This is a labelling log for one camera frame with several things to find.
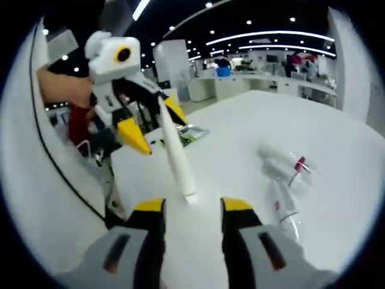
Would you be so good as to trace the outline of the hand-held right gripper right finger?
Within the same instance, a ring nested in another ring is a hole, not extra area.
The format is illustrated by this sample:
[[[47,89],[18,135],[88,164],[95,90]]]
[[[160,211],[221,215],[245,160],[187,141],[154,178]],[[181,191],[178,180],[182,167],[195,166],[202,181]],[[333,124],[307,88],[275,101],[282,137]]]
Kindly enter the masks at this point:
[[[281,230],[264,225],[242,199],[222,197],[222,252],[230,288],[335,288],[337,274],[319,270]]]

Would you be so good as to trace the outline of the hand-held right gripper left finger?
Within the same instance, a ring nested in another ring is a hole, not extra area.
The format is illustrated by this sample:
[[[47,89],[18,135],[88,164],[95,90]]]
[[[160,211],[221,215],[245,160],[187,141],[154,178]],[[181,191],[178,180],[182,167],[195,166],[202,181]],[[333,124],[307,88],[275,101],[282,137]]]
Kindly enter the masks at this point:
[[[165,254],[164,198],[138,203],[85,251],[79,265],[56,275],[63,288],[159,288]]]

